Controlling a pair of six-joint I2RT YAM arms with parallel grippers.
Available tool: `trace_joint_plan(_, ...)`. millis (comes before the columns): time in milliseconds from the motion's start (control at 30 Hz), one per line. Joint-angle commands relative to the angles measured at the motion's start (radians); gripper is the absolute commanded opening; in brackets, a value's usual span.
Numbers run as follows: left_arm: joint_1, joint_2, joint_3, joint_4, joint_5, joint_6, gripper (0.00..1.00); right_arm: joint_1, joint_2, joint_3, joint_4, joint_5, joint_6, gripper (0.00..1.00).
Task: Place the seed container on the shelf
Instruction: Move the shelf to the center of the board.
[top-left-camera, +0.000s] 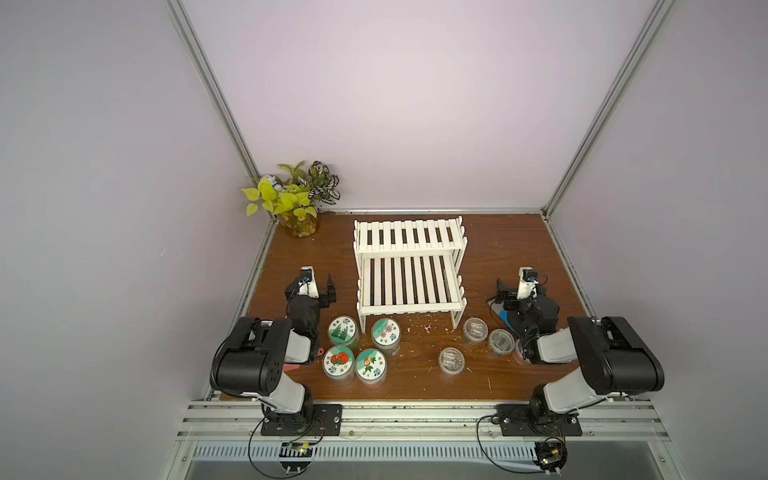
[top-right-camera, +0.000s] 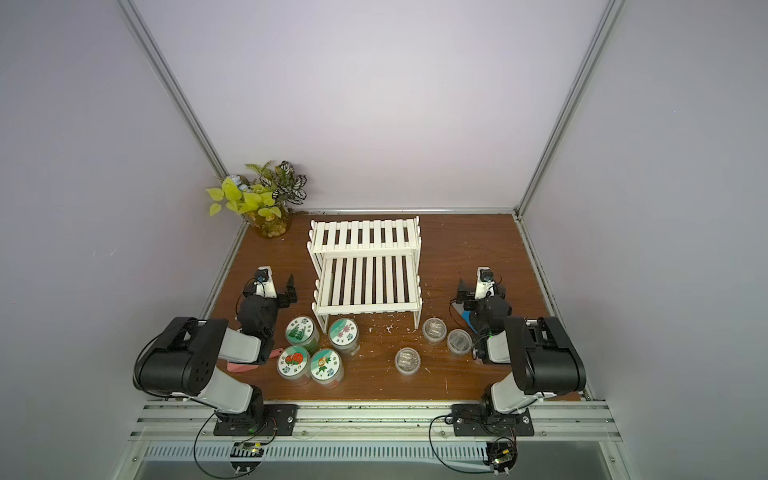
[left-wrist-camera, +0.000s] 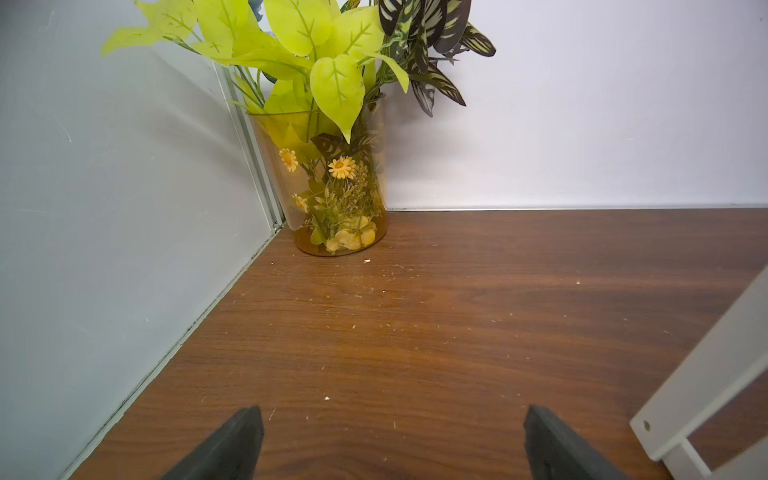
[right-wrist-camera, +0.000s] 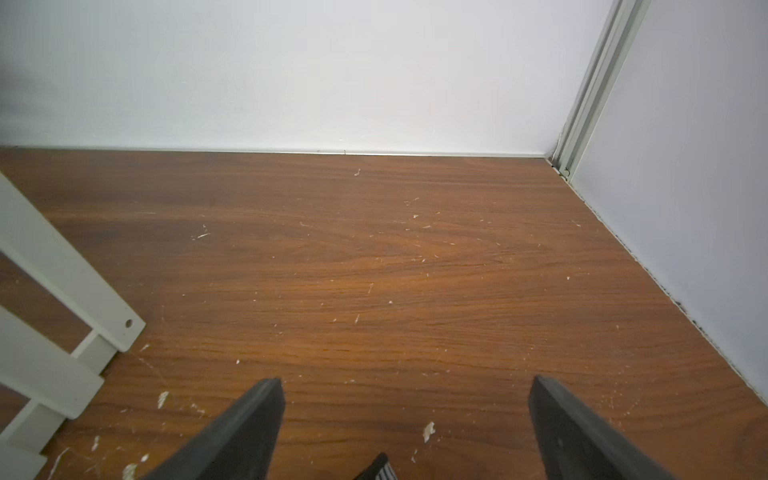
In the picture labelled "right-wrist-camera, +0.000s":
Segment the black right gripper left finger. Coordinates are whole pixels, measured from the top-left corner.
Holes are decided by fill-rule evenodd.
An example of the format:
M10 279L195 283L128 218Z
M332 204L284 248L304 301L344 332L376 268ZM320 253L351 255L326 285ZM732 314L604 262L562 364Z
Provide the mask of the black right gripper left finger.
M280 379L259 381L146 477L265 479L285 405Z

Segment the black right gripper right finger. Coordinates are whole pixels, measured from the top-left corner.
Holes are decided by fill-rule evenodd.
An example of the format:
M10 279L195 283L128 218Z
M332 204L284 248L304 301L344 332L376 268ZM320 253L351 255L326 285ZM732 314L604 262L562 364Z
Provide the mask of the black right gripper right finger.
M534 377L528 408L549 479L673 477L554 378Z

